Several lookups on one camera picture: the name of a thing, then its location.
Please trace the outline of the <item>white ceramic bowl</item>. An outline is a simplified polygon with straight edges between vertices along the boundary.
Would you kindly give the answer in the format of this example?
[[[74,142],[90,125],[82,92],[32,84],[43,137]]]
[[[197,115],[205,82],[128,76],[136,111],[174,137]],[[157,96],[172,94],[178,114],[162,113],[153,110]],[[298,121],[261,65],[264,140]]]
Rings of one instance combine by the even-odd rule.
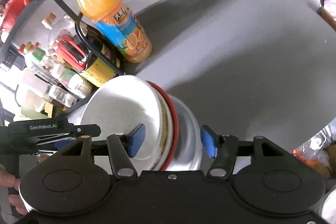
[[[152,87],[135,76],[119,76],[103,84],[86,105],[80,123],[100,127],[101,134],[94,140],[127,134],[144,124],[145,139],[137,155],[130,159],[137,172],[153,169],[161,156],[161,105]]]
[[[152,170],[159,170],[161,164],[163,164],[163,162],[165,161],[165,157],[169,153],[170,145],[173,138],[173,124],[171,114],[169,113],[169,108],[167,106],[167,103],[163,99],[163,96],[161,96],[161,94],[159,94],[159,92],[156,91],[155,88],[154,91],[157,93],[157,96],[159,98],[163,115],[162,137],[159,144],[161,154],[154,167],[152,168]]]

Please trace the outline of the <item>black metal spice rack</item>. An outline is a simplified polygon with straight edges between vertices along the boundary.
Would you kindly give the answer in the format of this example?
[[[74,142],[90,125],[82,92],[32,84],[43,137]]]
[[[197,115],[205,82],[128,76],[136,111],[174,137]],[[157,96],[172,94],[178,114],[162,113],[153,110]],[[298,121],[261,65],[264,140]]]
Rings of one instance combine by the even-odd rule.
[[[20,42],[18,40],[18,36],[21,32],[22,27],[27,24],[29,19],[33,16],[36,8],[43,1],[44,0],[31,0],[18,16],[17,21],[15,22],[15,25],[13,26],[11,32],[1,32],[1,84],[12,92],[15,98],[15,107],[18,109],[18,111],[20,111],[20,108],[22,106],[33,105],[35,110],[37,112],[40,112],[45,103],[48,102],[54,106],[53,113],[55,115],[62,116],[86,104],[93,96],[93,94],[98,90],[98,87],[91,84],[91,94],[86,98],[81,99],[80,97],[70,92],[67,88],[65,88],[53,74],[54,70],[58,66],[67,67],[72,71],[76,72],[70,67],[67,62],[65,62],[62,58],[58,57],[56,52],[50,46],[50,31],[52,31],[57,22],[62,19],[72,19],[72,21],[75,23],[75,30],[79,39],[83,43],[85,43],[95,55],[100,57],[102,61],[106,63],[106,65],[108,65],[117,73],[116,77],[123,75],[123,69],[119,69],[113,64],[109,63],[109,61],[100,52],[95,51],[91,47],[80,28],[80,24],[85,22],[82,21],[81,16],[76,15],[62,0],[55,1],[58,6],[65,11],[64,16],[56,16],[52,12],[49,12],[42,20],[42,24],[46,29],[45,32],[40,33],[38,28],[32,27],[31,32],[34,36],[33,41]],[[5,4],[5,2],[6,0],[1,0],[1,8]],[[48,73],[40,72],[34,74],[26,67],[25,59],[18,52],[18,49],[22,44],[27,44],[28,42],[32,42],[34,45],[39,44],[38,47],[46,51],[47,55],[57,58],[58,64],[52,71],[51,75]],[[65,91],[75,96],[77,98],[77,102],[72,107],[67,108],[59,102],[55,101],[48,95],[48,91],[51,85],[56,85],[63,88]]]

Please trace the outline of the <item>green and white carton box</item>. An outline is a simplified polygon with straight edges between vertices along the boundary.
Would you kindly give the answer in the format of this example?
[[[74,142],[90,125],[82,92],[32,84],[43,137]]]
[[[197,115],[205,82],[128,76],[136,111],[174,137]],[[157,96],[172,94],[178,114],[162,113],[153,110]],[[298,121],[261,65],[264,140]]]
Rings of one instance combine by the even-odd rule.
[[[45,103],[42,110],[37,112],[33,105],[22,106],[18,114],[15,114],[13,121],[28,121],[28,120],[37,120],[37,119],[47,119],[52,118],[52,112],[54,106],[48,102]]]

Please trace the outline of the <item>brown bowl with packets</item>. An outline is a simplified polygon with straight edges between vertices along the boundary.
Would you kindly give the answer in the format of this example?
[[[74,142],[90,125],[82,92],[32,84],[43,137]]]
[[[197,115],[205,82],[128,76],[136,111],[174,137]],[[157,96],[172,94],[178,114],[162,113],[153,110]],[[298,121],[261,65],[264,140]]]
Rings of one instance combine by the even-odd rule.
[[[320,0],[318,14],[333,30],[336,30],[336,0]]]

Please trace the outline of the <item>red and black bowl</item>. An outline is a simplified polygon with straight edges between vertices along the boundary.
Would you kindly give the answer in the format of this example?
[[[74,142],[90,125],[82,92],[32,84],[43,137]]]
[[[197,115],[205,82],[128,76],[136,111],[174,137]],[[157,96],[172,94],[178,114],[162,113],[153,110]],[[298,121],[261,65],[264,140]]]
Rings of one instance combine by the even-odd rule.
[[[155,88],[156,91],[163,96],[163,99],[167,103],[167,106],[169,108],[169,113],[172,117],[172,124],[173,124],[173,138],[170,145],[169,153],[165,157],[165,161],[160,166],[160,171],[166,171],[169,167],[169,165],[173,162],[174,154],[177,149],[178,139],[179,139],[179,120],[177,116],[177,111],[175,110],[175,106],[173,104],[172,99],[169,97],[167,92],[165,92],[162,88],[160,88],[158,85],[156,85],[153,82],[148,82],[153,88]]]

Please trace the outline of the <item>white-lidded seasoning jar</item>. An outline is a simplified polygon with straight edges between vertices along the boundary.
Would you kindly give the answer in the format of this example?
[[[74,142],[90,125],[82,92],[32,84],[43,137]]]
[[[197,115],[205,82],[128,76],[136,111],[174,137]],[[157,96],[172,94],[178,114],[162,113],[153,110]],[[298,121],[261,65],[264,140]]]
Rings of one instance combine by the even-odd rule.
[[[81,99],[84,99],[91,94],[91,83],[71,69],[58,66],[53,74],[65,88]]]

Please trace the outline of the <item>white plate with flower print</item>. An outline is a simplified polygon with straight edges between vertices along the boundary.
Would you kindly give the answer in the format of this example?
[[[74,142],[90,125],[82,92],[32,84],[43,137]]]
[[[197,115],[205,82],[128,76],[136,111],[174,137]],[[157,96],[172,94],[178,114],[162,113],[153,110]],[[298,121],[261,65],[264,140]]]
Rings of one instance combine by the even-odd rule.
[[[169,95],[179,120],[179,136],[168,171],[199,170],[202,161],[200,127],[189,107],[179,98]]]

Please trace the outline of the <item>green-labelled sauce bottle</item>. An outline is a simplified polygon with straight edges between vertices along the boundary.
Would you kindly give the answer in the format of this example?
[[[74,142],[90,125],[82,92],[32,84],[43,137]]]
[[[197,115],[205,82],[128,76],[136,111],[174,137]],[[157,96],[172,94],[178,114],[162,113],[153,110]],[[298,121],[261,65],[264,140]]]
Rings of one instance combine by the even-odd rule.
[[[24,57],[26,67],[32,73],[48,73],[52,74],[58,64],[58,60],[54,56],[47,55],[46,51],[38,47],[39,44],[34,45],[32,42],[22,44],[18,52]]]

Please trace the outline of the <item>red plastic basket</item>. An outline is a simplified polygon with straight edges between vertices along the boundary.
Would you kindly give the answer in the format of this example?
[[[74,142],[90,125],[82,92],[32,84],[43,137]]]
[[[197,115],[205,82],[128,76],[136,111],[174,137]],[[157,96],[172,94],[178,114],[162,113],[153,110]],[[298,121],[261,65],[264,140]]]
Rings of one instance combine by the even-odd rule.
[[[11,32],[18,16],[31,0],[6,0],[1,8],[1,32]]]

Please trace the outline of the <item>white ceramic bowl front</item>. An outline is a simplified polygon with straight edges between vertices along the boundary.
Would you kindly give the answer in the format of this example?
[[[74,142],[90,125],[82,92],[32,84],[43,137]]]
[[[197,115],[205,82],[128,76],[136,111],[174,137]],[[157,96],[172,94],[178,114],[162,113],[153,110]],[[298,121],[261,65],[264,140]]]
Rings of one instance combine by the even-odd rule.
[[[80,123],[100,127],[101,134],[94,140],[127,134],[144,124],[145,139],[137,155],[130,159],[137,172],[153,169],[161,156],[161,105],[152,87],[135,76],[119,76],[103,84],[86,105]]]

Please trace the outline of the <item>clear spice shaker jar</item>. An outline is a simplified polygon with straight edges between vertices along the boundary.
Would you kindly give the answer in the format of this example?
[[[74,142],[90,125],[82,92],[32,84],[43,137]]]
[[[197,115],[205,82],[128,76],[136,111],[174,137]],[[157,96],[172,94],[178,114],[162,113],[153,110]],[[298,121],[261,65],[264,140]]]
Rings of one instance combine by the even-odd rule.
[[[72,107],[77,102],[75,96],[56,85],[50,86],[48,95],[67,108]]]

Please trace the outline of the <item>orange juice bottle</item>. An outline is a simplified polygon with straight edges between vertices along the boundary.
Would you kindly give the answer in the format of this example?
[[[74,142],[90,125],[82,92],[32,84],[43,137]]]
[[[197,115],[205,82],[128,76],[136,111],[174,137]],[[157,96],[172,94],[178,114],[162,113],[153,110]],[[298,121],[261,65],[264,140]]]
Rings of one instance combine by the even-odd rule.
[[[143,26],[122,0],[76,0],[80,12],[130,63],[147,59],[152,43]]]

